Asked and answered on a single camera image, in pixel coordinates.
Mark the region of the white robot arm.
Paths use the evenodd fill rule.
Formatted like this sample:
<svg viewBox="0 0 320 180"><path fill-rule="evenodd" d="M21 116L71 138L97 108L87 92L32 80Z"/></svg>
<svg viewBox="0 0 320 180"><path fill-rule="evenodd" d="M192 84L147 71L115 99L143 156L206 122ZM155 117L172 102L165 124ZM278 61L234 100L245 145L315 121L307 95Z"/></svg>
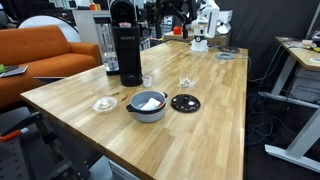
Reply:
<svg viewBox="0 0 320 180"><path fill-rule="evenodd" d="M176 16L182 22L183 38L188 37L188 26L193 29L190 49L208 50L208 38L216 34L216 23L220 8L215 0L156 0L156 37L161 37L161 21L164 16Z"/></svg>

